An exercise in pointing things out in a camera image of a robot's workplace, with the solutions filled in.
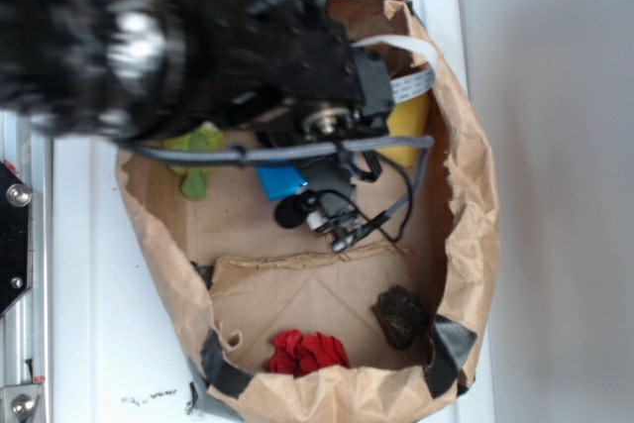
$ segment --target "green object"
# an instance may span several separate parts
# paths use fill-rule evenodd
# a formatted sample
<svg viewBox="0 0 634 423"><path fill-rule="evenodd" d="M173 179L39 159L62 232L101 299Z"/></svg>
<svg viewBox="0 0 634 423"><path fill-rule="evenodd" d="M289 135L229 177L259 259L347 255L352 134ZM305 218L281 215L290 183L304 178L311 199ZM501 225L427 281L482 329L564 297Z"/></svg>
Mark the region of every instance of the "green object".
<svg viewBox="0 0 634 423"><path fill-rule="evenodd" d="M172 151L219 151L225 149L225 135L211 123L205 123L189 134L163 142L163 147ZM207 196L207 175L216 167L169 168L178 175L184 175L180 190L191 200L204 200Z"/></svg>

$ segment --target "bolt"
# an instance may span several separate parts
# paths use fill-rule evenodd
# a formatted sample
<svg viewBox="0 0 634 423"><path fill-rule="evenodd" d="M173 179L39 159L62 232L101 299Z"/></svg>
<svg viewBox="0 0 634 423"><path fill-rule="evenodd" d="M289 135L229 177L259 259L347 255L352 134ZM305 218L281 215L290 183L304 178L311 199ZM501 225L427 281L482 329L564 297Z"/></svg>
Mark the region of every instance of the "bolt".
<svg viewBox="0 0 634 423"><path fill-rule="evenodd" d="M24 183L11 185L7 190L7 200L14 207L26 207L31 202L31 190Z"/></svg>
<svg viewBox="0 0 634 423"><path fill-rule="evenodd" d="M325 116L320 118L315 126L324 136L330 136L336 131L337 119L332 116Z"/></svg>
<svg viewBox="0 0 634 423"><path fill-rule="evenodd" d="M24 285L24 280L21 277L14 277L11 279L11 287L14 289L21 289Z"/></svg>
<svg viewBox="0 0 634 423"><path fill-rule="evenodd" d="M36 403L27 395L16 396L11 402L11 410L20 421L27 421L35 412Z"/></svg>
<svg viewBox="0 0 634 423"><path fill-rule="evenodd" d="M352 76L355 73L355 67L351 63L344 64L344 73L348 76Z"/></svg>

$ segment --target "red cloth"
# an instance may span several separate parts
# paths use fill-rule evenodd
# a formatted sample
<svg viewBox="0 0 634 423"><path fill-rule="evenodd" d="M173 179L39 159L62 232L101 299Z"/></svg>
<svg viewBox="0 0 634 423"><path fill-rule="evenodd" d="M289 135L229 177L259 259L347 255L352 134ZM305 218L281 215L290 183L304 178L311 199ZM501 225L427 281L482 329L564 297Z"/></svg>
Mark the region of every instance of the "red cloth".
<svg viewBox="0 0 634 423"><path fill-rule="evenodd" d="M295 377L329 366L350 368L344 345L339 339L317 332L305 336L297 329L282 332L273 339L275 355L266 363L274 373L288 373Z"/></svg>

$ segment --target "white surface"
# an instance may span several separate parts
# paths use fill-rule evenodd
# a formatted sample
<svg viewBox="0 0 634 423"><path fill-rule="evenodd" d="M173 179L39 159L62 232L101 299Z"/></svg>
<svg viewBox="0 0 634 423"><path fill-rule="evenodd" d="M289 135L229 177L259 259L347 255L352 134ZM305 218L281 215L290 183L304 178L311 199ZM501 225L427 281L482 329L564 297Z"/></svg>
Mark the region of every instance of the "white surface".
<svg viewBox="0 0 634 423"><path fill-rule="evenodd" d="M634 0L462 0L496 153L496 417L634 421Z"/></svg>
<svg viewBox="0 0 634 423"><path fill-rule="evenodd" d="M458 0L416 3L464 81ZM55 144L53 423L223 421L185 414L191 376L123 209L114 155L98 140ZM426 421L494 421L487 341L475 387Z"/></svg>

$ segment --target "paper bag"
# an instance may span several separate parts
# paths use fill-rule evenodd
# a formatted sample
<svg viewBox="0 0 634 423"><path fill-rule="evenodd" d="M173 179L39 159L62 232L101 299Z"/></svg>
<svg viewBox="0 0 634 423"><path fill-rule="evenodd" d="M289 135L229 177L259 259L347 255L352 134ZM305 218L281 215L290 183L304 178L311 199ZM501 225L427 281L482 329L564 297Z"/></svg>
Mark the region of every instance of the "paper bag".
<svg viewBox="0 0 634 423"><path fill-rule="evenodd" d="M407 0L331 0L330 11L353 38L429 40ZM425 67L418 55L379 51L394 76ZM436 144L402 242L374 233L339 255L328 237L277 227L252 169L219 168L207 199L192 202L166 166L120 153L123 198L182 349L208 393L245 421L405 423L474 383L497 273L498 194L489 143L442 55L425 132ZM228 141L257 144L246 133ZM403 193L388 170L358 187L370 216ZM210 290L191 262L214 266ZM407 351L387 344L371 312L396 284L434 316ZM291 328L336 336L353 367L266 372L271 339Z"/></svg>

